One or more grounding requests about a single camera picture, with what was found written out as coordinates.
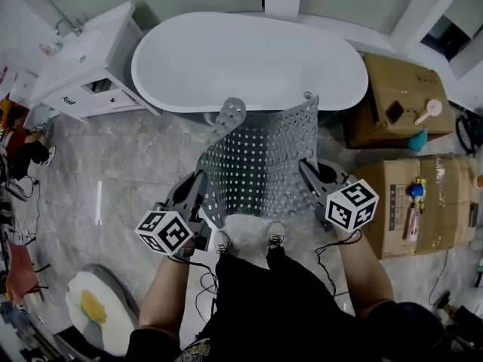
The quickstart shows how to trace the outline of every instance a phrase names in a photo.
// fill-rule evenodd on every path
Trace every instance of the bathtub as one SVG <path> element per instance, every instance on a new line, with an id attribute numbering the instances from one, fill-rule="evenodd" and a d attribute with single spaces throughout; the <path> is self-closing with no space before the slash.
<path id="1" fill-rule="evenodd" d="M 131 72 L 148 102 L 172 112 L 218 112 L 228 97 L 247 110 L 283 110 L 316 94 L 320 110 L 342 110 L 368 88 L 361 57 L 343 39 L 243 14 L 197 12 L 159 24 L 137 46 Z"/>

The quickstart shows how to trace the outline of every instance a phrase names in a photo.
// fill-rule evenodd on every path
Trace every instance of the red chair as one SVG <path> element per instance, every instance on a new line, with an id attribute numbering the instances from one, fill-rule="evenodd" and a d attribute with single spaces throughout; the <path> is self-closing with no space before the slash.
<path id="1" fill-rule="evenodd" d="M 51 265 L 47 264 L 45 267 L 35 271 L 29 250 L 27 250 L 27 245 L 34 240 L 35 238 L 25 245 L 17 245 L 7 241 L 8 253 L 10 255 L 10 271 L 7 276 L 7 285 L 12 294 L 12 302 L 15 305 L 20 304 L 22 298 L 27 293 L 36 293 L 40 288 L 48 288 L 40 285 L 37 273 Z"/>

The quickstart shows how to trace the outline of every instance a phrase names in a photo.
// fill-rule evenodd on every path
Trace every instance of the perforated metal sheet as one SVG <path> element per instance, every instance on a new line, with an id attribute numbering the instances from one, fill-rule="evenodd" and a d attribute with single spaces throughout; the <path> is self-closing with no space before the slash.
<path id="1" fill-rule="evenodd" d="M 317 110 L 318 97 L 313 97 L 283 112 L 245 117 L 241 100 L 225 102 L 210 137 L 213 144 L 196 168 L 208 175 L 202 207 L 218 228 L 236 213 L 283 219 L 315 209 L 298 161 L 305 158 L 317 167 Z"/>

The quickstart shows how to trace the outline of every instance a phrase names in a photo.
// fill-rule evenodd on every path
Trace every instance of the marble floor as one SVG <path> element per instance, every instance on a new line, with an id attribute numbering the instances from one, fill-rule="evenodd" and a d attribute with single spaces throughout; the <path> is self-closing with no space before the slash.
<path id="1" fill-rule="evenodd" d="M 404 149 L 348 150 L 336 118 L 329 119 L 318 132 L 318 156 L 336 161 L 346 170 L 381 159 L 411 155 Z M 51 141 L 57 156 L 50 167 L 32 164 L 30 173 L 41 183 L 38 203 L 40 218 L 35 251 L 40 264 L 51 268 L 42 272 L 42 283 L 50 289 L 32 310 L 56 333 L 71 325 L 64 296 L 67 282 L 88 263 L 106 266 L 127 287 L 139 304 L 154 278 L 161 260 L 136 236 L 133 228 L 154 201 L 163 201 L 180 178 L 194 169 L 205 148 L 208 127 L 165 112 L 156 117 L 147 111 L 121 112 L 93 117 L 87 124 L 66 116 L 56 119 Z M 454 135 L 430 142 L 421 154 L 462 153 Z M 103 183 L 101 219 L 95 225 L 97 183 Z M 18 230 L 35 231 L 37 197 L 26 203 L 15 201 Z M 239 249 L 239 256 L 266 267 L 264 259 L 268 220 L 231 216 L 227 231 Z M 325 234 L 313 218 L 285 222 L 288 230 L 287 253 L 313 271 L 324 282 L 327 278 L 317 265 L 314 249 L 334 238 Z M 448 264 L 436 287 L 454 295 L 470 286 L 480 253 L 467 246 L 450 250 Z M 429 292 L 438 277 L 445 253 L 383 261 L 397 301 L 414 301 L 428 306 Z M 216 253 L 197 253 L 195 261 L 213 268 Z M 337 248 L 322 258 L 337 285 L 346 291 Z M 186 312 L 181 329 L 182 344 L 194 339 L 204 326 L 195 308 L 202 291 L 203 268 L 192 267 L 189 276 Z M 205 285 L 210 281 L 205 278 Z M 198 298 L 205 318 L 211 310 L 210 293 Z M 349 297 L 337 297 L 340 307 L 351 312 Z"/>

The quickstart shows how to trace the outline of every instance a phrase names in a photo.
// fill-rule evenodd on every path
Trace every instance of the faucet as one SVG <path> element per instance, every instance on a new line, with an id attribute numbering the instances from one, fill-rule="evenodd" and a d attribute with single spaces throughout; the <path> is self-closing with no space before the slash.
<path id="1" fill-rule="evenodd" d="M 75 36 L 80 36 L 82 34 L 82 28 L 80 27 L 74 27 L 69 21 L 67 21 L 66 19 L 60 19 L 57 24 L 55 25 L 55 33 L 58 35 L 60 35 L 60 32 L 59 32 L 59 25 L 61 23 L 65 23 L 66 26 L 69 28 L 70 31 L 74 32 L 75 33 Z"/>

